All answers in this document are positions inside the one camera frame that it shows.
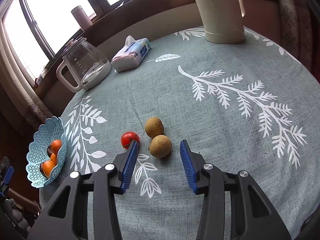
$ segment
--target table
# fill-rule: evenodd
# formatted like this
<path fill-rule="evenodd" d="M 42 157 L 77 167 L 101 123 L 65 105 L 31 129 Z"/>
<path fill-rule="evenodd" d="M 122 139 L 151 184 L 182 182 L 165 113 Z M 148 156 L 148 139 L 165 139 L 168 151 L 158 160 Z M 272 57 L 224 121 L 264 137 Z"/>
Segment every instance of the table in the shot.
<path fill-rule="evenodd" d="M 297 236 L 320 200 L 320 86 L 279 45 L 250 29 L 245 35 L 241 44 L 218 45 L 204 38 L 203 27 L 173 33 L 153 41 L 137 69 L 112 69 L 101 84 L 78 92 L 61 116 L 67 158 L 58 178 L 40 189 L 41 204 L 72 171 L 112 162 L 124 152 L 121 135 L 132 130 L 140 155 L 130 188 L 116 196 L 123 239 L 195 239 L 203 195 L 188 186 L 183 139 L 222 171 L 247 170 Z M 148 152 L 144 124 L 152 116 L 172 140 L 164 159 Z M 92 206 L 88 212 L 92 239 Z"/>

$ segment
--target kettle handle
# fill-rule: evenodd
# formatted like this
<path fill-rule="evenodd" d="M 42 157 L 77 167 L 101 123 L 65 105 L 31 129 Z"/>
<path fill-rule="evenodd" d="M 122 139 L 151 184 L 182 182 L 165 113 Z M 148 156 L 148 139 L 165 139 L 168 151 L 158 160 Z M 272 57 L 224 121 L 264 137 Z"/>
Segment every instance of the kettle handle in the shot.
<path fill-rule="evenodd" d="M 243 0 L 239 0 L 239 4 L 240 4 L 241 15 L 243 17 L 245 15 Z"/>
<path fill-rule="evenodd" d="M 65 79 L 65 77 L 62 75 L 62 69 L 64 68 L 64 66 L 66 65 L 66 62 L 63 60 L 62 63 L 58 66 L 57 68 L 57 78 L 61 81 L 62 84 L 64 84 L 71 92 L 78 92 L 81 90 L 81 87 L 79 85 L 77 85 L 76 87 L 74 87 L 73 85 L 71 85 L 68 80 Z"/>

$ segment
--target tissue pack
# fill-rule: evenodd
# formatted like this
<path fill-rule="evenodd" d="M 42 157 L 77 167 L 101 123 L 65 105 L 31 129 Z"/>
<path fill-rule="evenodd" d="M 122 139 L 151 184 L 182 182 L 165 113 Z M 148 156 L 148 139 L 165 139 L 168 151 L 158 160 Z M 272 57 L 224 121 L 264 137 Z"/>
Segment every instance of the tissue pack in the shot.
<path fill-rule="evenodd" d="M 128 36 L 124 47 L 113 57 L 111 65 L 117 72 L 137 68 L 151 49 L 147 38 L 135 40 Z"/>

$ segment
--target blue label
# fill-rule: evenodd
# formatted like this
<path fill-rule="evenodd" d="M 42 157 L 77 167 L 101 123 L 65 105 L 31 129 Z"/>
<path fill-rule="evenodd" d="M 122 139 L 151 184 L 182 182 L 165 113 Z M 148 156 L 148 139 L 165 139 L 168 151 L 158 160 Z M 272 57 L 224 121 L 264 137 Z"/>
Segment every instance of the blue label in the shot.
<path fill-rule="evenodd" d="M 143 57 L 143 55 L 147 52 L 146 46 L 143 46 L 143 48 L 140 50 L 140 54 Z"/>
<path fill-rule="evenodd" d="M 135 42 L 132 43 L 132 44 L 129 46 L 129 48 L 127 48 L 127 49 L 125 50 L 125 52 L 127 52 L 127 51 L 132 47 L 133 44 L 135 44 Z"/>

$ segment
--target beige curtain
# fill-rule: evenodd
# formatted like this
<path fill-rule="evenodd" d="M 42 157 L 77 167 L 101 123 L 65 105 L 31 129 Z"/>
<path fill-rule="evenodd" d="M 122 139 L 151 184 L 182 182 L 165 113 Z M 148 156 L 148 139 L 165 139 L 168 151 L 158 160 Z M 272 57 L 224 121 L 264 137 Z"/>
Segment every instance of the beige curtain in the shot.
<path fill-rule="evenodd" d="M 0 83 L 23 118 L 34 130 L 38 130 L 41 123 L 52 117 L 52 113 L 33 91 L 18 67 L 5 35 L 3 20 L 4 18 L 0 20 Z"/>
<path fill-rule="evenodd" d="M 312 28 L 305 0 L 279 0 L 282 47 L 309 71 L 312 61 Z"/>

